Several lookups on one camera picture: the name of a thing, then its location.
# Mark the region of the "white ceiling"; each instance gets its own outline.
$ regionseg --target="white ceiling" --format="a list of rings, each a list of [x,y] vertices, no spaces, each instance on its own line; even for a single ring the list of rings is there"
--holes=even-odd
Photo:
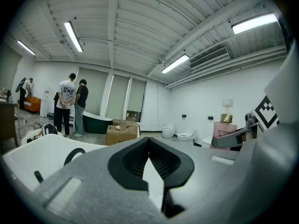
[[[169,84],[190,62],[167,74],[161,70],[183,53],[194,60],[225,46],[233,59],[283,45],[277,22],[238,36],[231,29],[270,11],[266,0],[27,0],[8,31],[36,52],[36,61],[111,66]],[[83,53],[65,21],[72,22]]]

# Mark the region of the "white wall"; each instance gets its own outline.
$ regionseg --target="white wall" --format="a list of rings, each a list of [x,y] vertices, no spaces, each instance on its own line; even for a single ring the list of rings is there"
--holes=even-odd
[[[33,67],[32,78],[34,80],[33,96],[42,98],[44,90],[49,90],[49,107],[48,112],[54,112],[53,98],[61,81],[66,80],[72,72],[77,74],[79,68],[99,70],[128,77],[133,77],[147,82],[146,92],[142,110],[141,130],[162,130],[169,119],[169,101],[171,91],[164,88],[163,83],[159,83],[152,79],[142,77],[136,74],[125,72],[122,70],[111,70],[109,67],[98,65],[71,63],[71,62],[36,62]],[[110,85],[106,84],[104,93],[108,93],[107,89]]]
[[[202,82],[185,85],[171,92],[171,118],[176,124],[176,133],[185,131],[191,125],[198,131],[196,142],[213,134],[214,122],[208,121],[209,115],[214,121],[220,121],[224,112],[221,100],[232,98],[234,107],[233,123],[238,128],[245,126],[245,114],[257,105],[264,95],[263,89],[278,71],[283,60],[276,60],[251,68],[236,71],[227,75]]]
[[[34,61],[31,57],[28,56],[22,56],[22,58],[19,61],[17,70],[14,75],[13,85],[12,85],[12,96],[13,96],[13,102],[18,103],[18,100],[20,99],[20,92],[15,92],[15,89],[19,85],[20,81],[26,77],[31,78],[33,73],[33,67],[34,67]]]

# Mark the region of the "sneakers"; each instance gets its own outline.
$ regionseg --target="sneakers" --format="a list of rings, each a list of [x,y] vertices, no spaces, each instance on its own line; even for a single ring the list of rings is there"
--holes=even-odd
[[[81,137],[81,136],[82,136],[81,134],[75,134],[74,135],[75,138],[78,138],[78,137]]]

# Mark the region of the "white toilet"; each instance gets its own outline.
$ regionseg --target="white toilet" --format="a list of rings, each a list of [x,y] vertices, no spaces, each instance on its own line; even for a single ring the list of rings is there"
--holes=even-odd
[[[212,143],[212,138],[213,138],[212,136],[205,137],[205,138],[202,140],[202,145],[201,145],[201,147],[210,148],[211,143]]]
[[[186,128],[185,133],[178,133],[178,140],[184,145],[193,145],[197,137],[197,130],[191,127]]]
[[[163,127],[162,129],[162,136],[163,138],[170,139],[174,136],[174,133],[176,131],[176,126],[173,123],[168,123],[166,127]]]

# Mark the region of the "floor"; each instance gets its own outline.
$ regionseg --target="floor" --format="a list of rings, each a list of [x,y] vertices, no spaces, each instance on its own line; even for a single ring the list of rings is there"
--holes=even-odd
[[[19,115],[20,133],[19,133],[19,127],[18,127],[17,120],[15,122],[15,126],[16,126],[16,133],[17,133],[17,138],[18,138],[19,144],[21,144],[21,139],[29,131],[32,131],[35,128],[39,128],[38,124],[51,123],[54,125],[53,120],[50,120],[48,118],[42,118],[42,117],[40,117],[39,114],[36,114],[36,113],[19,110],[18,115]],[[70,138],[72,140],[77,140],[77,141],[90,143],[90,144],[106,145],[106,135],[105,134],[84,133],[83,136],[75,138],[75,137],[73,137],[72,130],[73,130],[72,125],[70,125]],[[163,139],[162,133],[141,133],[141,137],[154,137],[154,138],[162,138]],[[173,137],[170,140],[178,142],[178,139],[176,137]],[[14,139],[11,139],[4,143],[3,151],[4,151],[4,153],[6,153],[13,148],[15,148]]]

